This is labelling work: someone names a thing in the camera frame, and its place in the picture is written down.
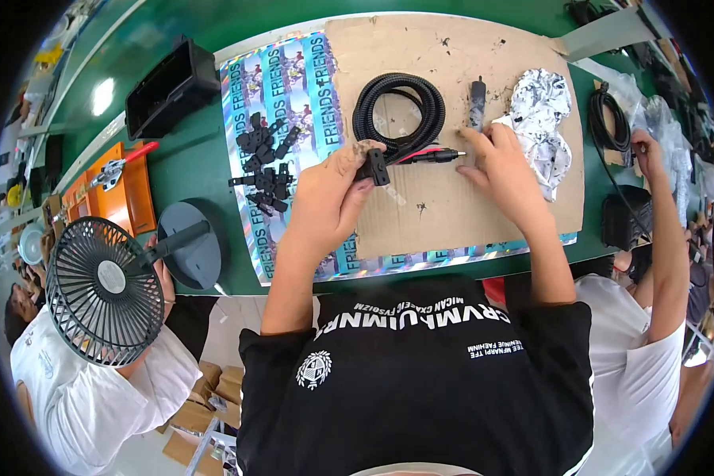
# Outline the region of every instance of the shirt logo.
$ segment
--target shirt logo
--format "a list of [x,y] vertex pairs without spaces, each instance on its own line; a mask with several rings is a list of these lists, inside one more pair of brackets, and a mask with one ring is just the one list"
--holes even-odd
[[325,350],[313,352],[305,358],[299,370],[296,371],[296,382],[302,387],[314,390],[316,386],[325,382],[325,377],[330,374],[332,366],[330,352]]

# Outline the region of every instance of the black plastic box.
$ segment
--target black plastic box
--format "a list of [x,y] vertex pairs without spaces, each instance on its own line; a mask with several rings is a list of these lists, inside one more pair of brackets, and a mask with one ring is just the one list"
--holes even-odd
[[162,138],[220,92],[214,55],[186,38],[125,99],[129,140]]
[[621,197],[611,194],[603,200],[601,240],[606,246],[629,251],[635,247],[637,239],[653,227],[653,202],[644,188],[632,185],[620,185],[619,188],[632,207],[632,212],[646,229],[639,227]]

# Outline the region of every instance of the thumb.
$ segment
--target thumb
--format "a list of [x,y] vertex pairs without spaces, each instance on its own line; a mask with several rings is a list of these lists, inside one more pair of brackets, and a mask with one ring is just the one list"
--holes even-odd
[[484,172],[476,167],[468,167],[467,165],[460,165],[456,170],[458,174],[468,177],[468,180],[478,186],[485,194],[489,193],[489,177]]
[[344,201],[341,204],[341,214],[337,232],[353,232],[357,226],[357,218],[362,207],[368,201],[370,193],[375,188],[372,178],[366,178],[359,182],[355,182],[349,187],[344,195]]

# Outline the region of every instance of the hand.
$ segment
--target hand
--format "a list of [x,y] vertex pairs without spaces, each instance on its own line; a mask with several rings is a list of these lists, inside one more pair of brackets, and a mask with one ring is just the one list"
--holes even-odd
[[663,152],[656,139],[642,129],[635,129],[632,132],[631,142],[632,150],[637,155],[640,170],[651,186],[653,186],[654,180],[661,178],[665,178],[668,184],[669,179],[662,162]]
[[29,264],[27,271],[29,273],[38,275],[39,276],[39,287],[45,289],[45,284],[46,284],[48,274],[45,272],[45,268],[42,267],[42,264],[39,264],[39,263],[38,264]]
[[21,277],[21,282],[24,284],[24,288],[29,291],[29,294],[35,294],[36,292],[39,292],[37,289],[37,284],[34,283],[34,274],[29,270],[27,267],[27,272],[21,273],[19,272],[19,276]]
[[291,222],[281,239],[278,258],[290,252],[290,257],[299,260],[298,265],[314,270],[354,232],[374,185],[372,179],[352,181],[365,162],[365,153],[372,148],[386,150],[380,142],[362,140],[300,173]]
[[476,184],[524,235],[550,224],[553,216],[513,129],[493,123],[481,134],[469,127],[459,133],[477,157],[476,167],[461,165],[457,171]]
[[39,239],[39,250],[42,253],[42,261],[47,266],[50,263],[50,253],[56,245],[56,235],[53,233],[53,228],[50,228]]
[[[158,240],[156,239],[156,234],[153,234],[148,239],[148,241],[145,242],[145,246],[143,246],[143,249],[152,248],[156,246],[157,242]],[[157,260],[156,263],[154,263],[154,271],[156,272],[156,276],[159,278],[159,282],[161,283],[161,292],[164,296],[164,301],[174,303],[174,282],[172,281],[172,275],[170,274],[169,270],[166,266],[164,266],[163,260]],[[167,320],[167,316],[169,315],[170,311],[172,311],[172,306],[173,304],[164,304],[165,321]]]

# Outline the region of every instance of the red clamp handle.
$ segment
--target red clamp handle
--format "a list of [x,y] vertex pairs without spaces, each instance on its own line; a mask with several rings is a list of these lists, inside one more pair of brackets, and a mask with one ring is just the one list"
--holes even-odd
[[138,150],[130,152],[129,154],[125,155],[124,163],[128,164],[138,157],[143,157],[143,155],[153,152],[157,148],[159,148],[158,142],[155,142],[155,141],[149,142],[148,144],[143,145],[143,147],[140,147]]

